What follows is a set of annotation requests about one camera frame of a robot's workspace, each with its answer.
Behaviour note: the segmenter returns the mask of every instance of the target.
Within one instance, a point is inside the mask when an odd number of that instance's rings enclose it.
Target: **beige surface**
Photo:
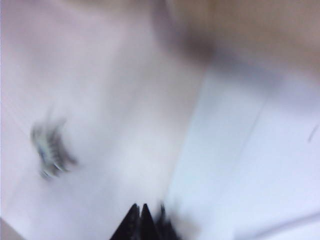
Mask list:
[[[182,28],[234,54],[319,74],[320,2],[317,0],[166,0]]]
[[[163,199],[206,61],[167,48],[147,3],[1,8],[1,216],[26,239],[108,239],[132,203]],[[29,132],[52,105],[79,166],[46,182]]]

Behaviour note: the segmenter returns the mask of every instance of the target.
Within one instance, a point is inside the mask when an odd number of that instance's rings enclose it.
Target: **black object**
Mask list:
[[[141,216],[137,204],[133,204],[110,240],[181,240],[170,220],[166,219],[165,207],[153,221],[147,204],[143,205]]]

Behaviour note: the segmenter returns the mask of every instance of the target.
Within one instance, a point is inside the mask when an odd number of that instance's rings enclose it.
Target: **white floor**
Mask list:
[[[219,51],[208,69],[150,5],[1,8],[1,217],[25,239],[108,239],[163,199],[185,239],[320,239],[318,80]],[[29,134],[50,106],[79,166],[47,182]]]
[[[211,66],[166,197],[177,227],[198,240],[320,239],[320,82],[223,53]]]

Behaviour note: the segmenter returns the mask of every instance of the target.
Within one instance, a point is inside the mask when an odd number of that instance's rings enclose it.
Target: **blurry object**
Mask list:
[[[320,1],[166,0],[177,29],[261,58],[269,67],[320,70]]]
[[[214,46],[205,39],[175,26],[165,1],[155,0],[152,3],[151,23],[155,39],[163,49],[189,58],[197,64],[206,65],[211,60]]]
[[[169,219],[165,208],[154,222],[147,204],[140,208],[133,204],[110,240],[180,240]]]
[[[61,127],[66,121],[63,119],[56,124],[35,124],[31,129],[31,141],[41,160],[41,175],[44,178],[57,176],[58,171],[68,172],[66,162],[76,164],[67,152],[62,138]]]

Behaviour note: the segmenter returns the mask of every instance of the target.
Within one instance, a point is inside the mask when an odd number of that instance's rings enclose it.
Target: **small dark object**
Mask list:
[[[133,204],[110,240],[181,240],[170,220],[166,220],[163,205],[155,223],[147,204],[143,205],[141,216],[139,213],[139,207]]]
[[[52,125],[47,123],[35,124],[31,129],[31,141],[40,156],[41,175],[44,178],[57,176],[58,172],[68,172],[66,163],[77,164],[66,150],[61,128],[65,120]]]

